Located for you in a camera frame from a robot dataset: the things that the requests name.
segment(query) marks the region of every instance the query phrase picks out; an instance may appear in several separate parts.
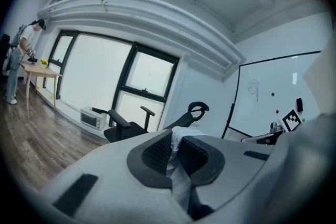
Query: whiteboard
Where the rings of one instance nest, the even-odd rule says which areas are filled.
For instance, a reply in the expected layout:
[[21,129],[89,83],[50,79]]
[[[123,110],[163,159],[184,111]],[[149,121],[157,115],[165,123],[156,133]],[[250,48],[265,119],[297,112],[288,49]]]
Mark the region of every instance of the whiteboard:
[[319,53],[298,55],[240,66],[229,127],[250,136],[266,134],[271,122],[280,124],[280,118],[296,108],[297,98],[302,98],[302,119],[318,116],[317,103],[302,77],[318,56]]

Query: whiteboard frame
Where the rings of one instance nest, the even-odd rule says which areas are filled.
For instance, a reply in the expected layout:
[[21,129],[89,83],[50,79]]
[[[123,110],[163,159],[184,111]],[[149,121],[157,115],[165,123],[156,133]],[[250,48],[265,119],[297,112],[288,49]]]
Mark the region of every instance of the whiteboard frame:
[[271,58],[271,59],[261,60],[261,61],[257,61],[257,62],[250,62],[250,63],[246,63],[244,65],[240,65],[239,66],[239,72],[238,72],[238,82],[237,82],[235,101],[231,105],[230,114],[229,114],[229,117],[228,117],[228,119],[226,121],[226,126],[225,126],[225,129],[224,129],[223,135],[222,135],[222,139],[225,137],[225,134],[226,134],[226,131],[227,131],[228,128],[231,129],[231,130],[233,130],[233,131],[236,131],[236,132],[238,132],[240,134],[243,134],[246,137],[253,137],[253,136],[251,136],[249,134],[246,134],[246,133],[244,133],[244,132],[242,132],[240,130],[237,130],[235,128],[230,127],[231,118],[232,118],[233,111],[234,111],[235,105],[236,105],[236,100],[237,100],[237,94],[238,94],[238,88],[239,88],[239,80],[240,80],[240,68],[241,67],[243,67],[243,66],[249,66],[249,65],[254,65],[256,63],[261,63],[261,62],[268,62],[268,61],[274,61],[274,60],[279,60],[279,59],[283,59],[283,58],[294,57],[294,56],[302,56],[302,55],[309,55],[309,54],[319,54],[320,52],[321,52],[321,50],[311,51],[311,52],[304,52],[302,54],[293,54],[293,55],[288,55],[288,56],[281,56],[281,57],[277,57],[277,58]]

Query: jeans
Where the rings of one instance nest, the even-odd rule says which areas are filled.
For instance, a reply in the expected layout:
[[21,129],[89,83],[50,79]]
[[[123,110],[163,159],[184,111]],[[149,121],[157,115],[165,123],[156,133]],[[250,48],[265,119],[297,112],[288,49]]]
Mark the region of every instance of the jeans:
[[17,79],[19,74],[19,68],[20,68],[20,62],[22,59],[22,54],[20,52],[19,48],[15,48],[12,52],[12,55],[10,57],[11,63],[10,63],[10,71],[8,76],[8,82],[7,82],[7,90],[6,90],[6,101],[7,103],[10,103],[12,100],[15,99],[15,92],[16,92],[16,86],[17,86]]

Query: shoe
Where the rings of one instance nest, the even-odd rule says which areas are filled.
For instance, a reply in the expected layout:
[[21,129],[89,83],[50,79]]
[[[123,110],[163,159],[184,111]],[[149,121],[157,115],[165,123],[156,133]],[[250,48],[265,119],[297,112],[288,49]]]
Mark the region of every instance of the shoe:
[[15,99],[11,100],[8,104],[17,104],[17,101]]

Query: window sill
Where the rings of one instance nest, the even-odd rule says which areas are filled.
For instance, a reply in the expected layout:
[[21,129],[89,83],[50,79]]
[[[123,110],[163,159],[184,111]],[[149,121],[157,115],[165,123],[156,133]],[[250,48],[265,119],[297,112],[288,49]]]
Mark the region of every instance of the window sill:
[[[46,90],[46,89],[40,89],[37,90],[39,96],[41,96],[48,105],[50,105],[51,107],[54,108],[54,100],[51,97],[51,93]],[[72,122],[73,124],[77,125],[78,127],[90,132],[91,134],[94,134],[96,136],[99,136],[103,139],[106,139],[104,136],[104,131],[109,129],[109,126],[106,125],[102,130],[97,130],[94,128],[91,128],[85,124],[82,124],[80,122],[80,113],[76,110],[74,110],[73,108],[69,107],[68,105],[66,105],[61,99],[60,100],[56,100],[56,110],[57,112],[59,112],[63,117],[65,117],[67,120],[69,120],[70,122]]]

